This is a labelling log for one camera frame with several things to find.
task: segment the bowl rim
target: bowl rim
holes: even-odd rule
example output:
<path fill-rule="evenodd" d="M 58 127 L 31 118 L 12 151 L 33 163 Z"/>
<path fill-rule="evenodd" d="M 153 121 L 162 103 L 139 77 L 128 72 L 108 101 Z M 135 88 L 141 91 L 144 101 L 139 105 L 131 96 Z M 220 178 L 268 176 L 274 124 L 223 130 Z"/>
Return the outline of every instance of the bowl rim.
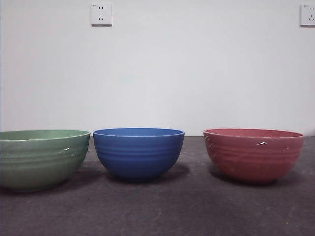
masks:
<path fill-rule="evenodd" d="M 212 133 L 212 130 L 228 130 L 228 129 L 237 129 L 237 130 L 259 130 L 259 131 L 277 131 L 277 132 L 283 132 L 283 133 L 291 133 L 295 136 L 293 137 L 254 137 L 254 136 L 240 136 L 240 135 L 226 135 L 226 134 L 217 134 Z M 211 134 L 211 135 L 218 135 L 222 137 L 234 137 L 234 138 L 252 138 L 252 139 L 296 139 L 296 138 L 303 138 L 304 135 L 302 133 L 288 131 L 288 130 L 279 130 L 279 129 L 256 129 L 256 128 L 212 128 L 212 129 L 205 129 L 203 131 L 204 134 Z"/>
<path fill-rule="evenodd" d="M 86 136 L 86 135 L 91 135 L 90 131 L 86 130 L 79 130 L 79 129 L 25 129 L 25 130 L 11 130 L 11 131 L 1 131 L 0 134 L 2 133 L 13 133 L 13 132 L 38 132 L 38 131 L 81 131 L 85 132 L 84 134 L 80 135 L 73 135 L 73 136 L 67 136 L 67 137 L 58 137 L 58 138 L 42 138 L 42 139 L 1 139 L 0 142 L 13 142 L 13 141 L 39 141 L 39 140 L 58 140 L 58 139 L 70 139 L 70 138 L 76 138 L 76 137 L 81 137 L 81 136 Z"/>
<path fill-rule="evenodd" d="M 137 136 L 132 136 L 132 135 L 112 135 L 112 134 L 98 134 L 98 131 L 103 131 L 103 130 L 113 130 L 113 129 L 158 129 L 158 130 L 172 130 L 172 131 L 178 131 L 180 133 L 178 134 L 168 134 L 168 135 L 137 135 Z M 172 137 L 172 136 L 181 136 L 185 135 L 185 132 L 179 129 L 168 129 L 168 128 L 151 128 L 151 127 L 120 127 L 120 128 L 108 128 L 108 129 L 99 129 L 93 131 L 93 137 L 94 134 L 96 135 L 101 135 L 101 136 L 107 136 L 107 137 L 126 137 L 126 138 L 153 138 L 153 137 Z"/>

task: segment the wall socket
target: wall socket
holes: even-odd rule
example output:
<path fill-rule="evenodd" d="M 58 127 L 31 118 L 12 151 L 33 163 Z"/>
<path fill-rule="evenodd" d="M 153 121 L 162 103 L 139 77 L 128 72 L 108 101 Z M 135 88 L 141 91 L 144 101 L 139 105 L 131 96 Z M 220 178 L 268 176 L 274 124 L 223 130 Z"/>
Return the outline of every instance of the wall socket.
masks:
<path fill-rule="evenodd" d="M 301 5 L 300 26 L 315 26 L 315 5 Z"/>
<path fill-rule="evenodd" d="M 91 25 L 111 26 L 113 10 L 111 3 L 94 3 L 91 5 Z"/>

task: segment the blue bowl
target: blue bowl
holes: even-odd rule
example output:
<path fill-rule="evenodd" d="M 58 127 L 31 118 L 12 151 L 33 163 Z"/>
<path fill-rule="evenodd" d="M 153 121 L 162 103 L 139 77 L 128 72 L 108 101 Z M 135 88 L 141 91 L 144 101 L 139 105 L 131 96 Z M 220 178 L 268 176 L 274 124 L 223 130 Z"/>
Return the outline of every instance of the blue bowl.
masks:
<path fill-rule="evenodd" d="M 150 181 L 177 161 L 184 132 L 174 129 L 118 128 L 93 132 L 97 155 L 106 169 L 132 182 Z"/>

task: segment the white wall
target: white wall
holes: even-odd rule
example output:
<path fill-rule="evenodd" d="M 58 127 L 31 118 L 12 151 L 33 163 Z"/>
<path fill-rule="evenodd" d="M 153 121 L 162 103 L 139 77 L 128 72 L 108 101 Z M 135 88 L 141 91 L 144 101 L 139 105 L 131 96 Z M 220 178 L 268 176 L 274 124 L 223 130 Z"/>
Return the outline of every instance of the white wall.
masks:
<path fill-rule="evenodd" d="M 92 0 L 1 1 L 3 131 L 315 127 L 315 1 L 111 2 L 93 28 Z"/>

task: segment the ribbed bowl exterior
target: ribbed bowl exterior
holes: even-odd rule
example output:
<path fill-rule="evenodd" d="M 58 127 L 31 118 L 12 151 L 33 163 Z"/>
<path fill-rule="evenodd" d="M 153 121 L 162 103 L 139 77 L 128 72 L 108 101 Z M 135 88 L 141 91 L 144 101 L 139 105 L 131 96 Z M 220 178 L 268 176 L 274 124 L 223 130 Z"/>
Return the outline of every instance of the ribbed bowl exterior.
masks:
<path fill-rule="evenodd" d="M 269 183 L 286 175 L 297 162 L 303 136 L 231 137 L 204 132 L 213 164 L 228 176 L 250 183 Z"/>
<path fill-rule="evenodd" d="M 129 181 L 152 180 L 177 161 L 184 134 L 121 137 L 93 133 L 97 155 L 106 169 Z"/>
<path fill-rule="evenodd" d="M 1 140 L 0 185 L 36 191 L 68 179 L 83 162 L 90 134 L 48 140 Z"/>

